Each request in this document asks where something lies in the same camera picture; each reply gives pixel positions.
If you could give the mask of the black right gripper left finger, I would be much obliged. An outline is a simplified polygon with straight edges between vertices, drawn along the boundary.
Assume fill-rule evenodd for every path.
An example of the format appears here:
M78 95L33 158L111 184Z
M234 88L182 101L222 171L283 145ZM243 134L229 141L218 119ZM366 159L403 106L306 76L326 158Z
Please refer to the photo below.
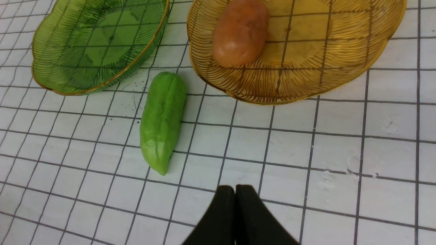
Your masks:
M218 186L206 212L184 245L233 245L235 191L231 186Z

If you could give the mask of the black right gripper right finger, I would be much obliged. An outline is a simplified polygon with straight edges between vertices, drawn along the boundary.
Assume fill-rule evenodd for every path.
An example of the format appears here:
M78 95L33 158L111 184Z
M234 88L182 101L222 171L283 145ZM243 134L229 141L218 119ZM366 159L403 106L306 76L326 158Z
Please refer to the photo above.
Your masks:
M237 245L299 244L266 208L253 186L237 185L235 204Z

